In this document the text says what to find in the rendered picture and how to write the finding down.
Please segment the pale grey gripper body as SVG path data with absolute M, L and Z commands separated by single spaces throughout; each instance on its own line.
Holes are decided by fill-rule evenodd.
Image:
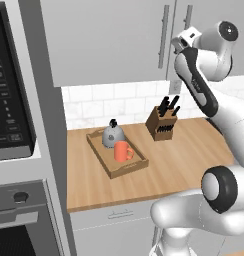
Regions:
M 193 45 L 194 39 L 191 37 L 175 37 L 172 39 L 171 43 L 174 46 L 174 53 L 179 54 L 185 48 L 191 47 Z

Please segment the wide grey cabinet door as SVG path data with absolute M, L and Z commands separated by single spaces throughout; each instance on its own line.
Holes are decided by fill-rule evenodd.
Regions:
M 175 0 L 40 0 L 56 87 L 166 78 Z M 163 68 L 158 68 L 169 5 Z

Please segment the grey kettle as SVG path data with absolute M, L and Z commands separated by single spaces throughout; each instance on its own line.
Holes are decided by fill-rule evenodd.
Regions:
M 102 144 L 106 148 L 113 148 L 117 141 L 124 141 L 125 135 L 123 129 L 117 124 L 115 119 L 111 119 L 109 125 L 102 133 Z

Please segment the orange mug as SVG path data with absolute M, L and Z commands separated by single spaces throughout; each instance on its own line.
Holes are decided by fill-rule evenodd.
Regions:
M 114 159 L 117 162 L 126 162 L 134 157 L 134 150 L 126 141 L 117 141 L 114 145 Z

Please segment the wooden tray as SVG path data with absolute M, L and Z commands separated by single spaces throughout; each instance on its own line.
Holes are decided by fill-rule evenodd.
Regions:
M 114 159 L 114 149 L 106 148 L 102 144 L 103 131 L 104 129 L 98 129 L 87 134 L 86 139 L 110 179 L 146 168 L 149 165 L 149 160 L 128 136 L 125 136 L 125 140 L 133 149 L 134 156 L 126 162 L 117 162 Z

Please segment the grey tall appliance cabinet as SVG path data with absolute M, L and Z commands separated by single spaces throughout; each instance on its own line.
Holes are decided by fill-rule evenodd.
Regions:
M 43 179 L 57 238 L 57 254 L 77 256 L 67 212 L 67 130 L 62 93 L 53 85 L 40 0 L 3 0 L 18 54 L 37 143 L 28 159 L 0 164 L 0 182 Z

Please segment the grey base cabinet door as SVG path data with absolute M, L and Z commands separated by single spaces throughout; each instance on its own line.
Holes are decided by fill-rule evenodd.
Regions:
M 148 256 L 154 225 L 148 220 L 74 232 L 77 256 Z

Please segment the wooden knife block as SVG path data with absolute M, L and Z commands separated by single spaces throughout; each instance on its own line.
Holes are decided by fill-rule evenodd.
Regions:
M 155 106 L 145 125 L 154 141 L 171 140 L 173 128 L 177 116 L 173 116 L 174 110 L 167 110 L 163 117 L 160 116 L 158 107 Z

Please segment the black microwave oven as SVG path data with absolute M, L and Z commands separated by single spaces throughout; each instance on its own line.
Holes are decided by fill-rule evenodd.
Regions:
M 35 142 L 8 12 L 0 2 L 0 161 L 32 156 Z

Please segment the grey drawer front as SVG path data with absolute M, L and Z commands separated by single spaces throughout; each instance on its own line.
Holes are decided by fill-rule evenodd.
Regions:
M 150 208 L 153 203 L 154 200 L 147 200 L 71 213 L 70 218 L 72 228 L 74 231 L 78 231 L 104 227 L 106 225 L 112 225 L 120 222 L 146 219 L 150 217 Z M 122 212 L 124 209 L 133 210 L 134 215 L 118 219 L 108 219 L 108 215 L 113 211 Z

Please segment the black oven knob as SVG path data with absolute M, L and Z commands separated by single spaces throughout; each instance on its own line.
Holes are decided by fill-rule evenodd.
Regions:
M 29 195 L 27 192 L 21 191 L 21 192 L 16 192 L 13 198 L 15 203 L 20 204 L 20 203 L 25 203 L 29 198 Z

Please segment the steel oven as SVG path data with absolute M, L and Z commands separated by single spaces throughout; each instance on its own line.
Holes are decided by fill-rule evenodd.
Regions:
M 21 191 L 29 198 L 17 204 L 13 196 Z M 0 185 L 0 213 L 10 212 L 38 212 L 38 221 L 0 229 L 0 256 L 65 256 L 45 180 Z

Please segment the white wall socket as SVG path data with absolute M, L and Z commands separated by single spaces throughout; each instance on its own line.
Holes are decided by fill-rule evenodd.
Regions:
M 170 82 L 169 93 L 171 95 L 179 94 L 181 92 L 181 80 L 173 80 Z

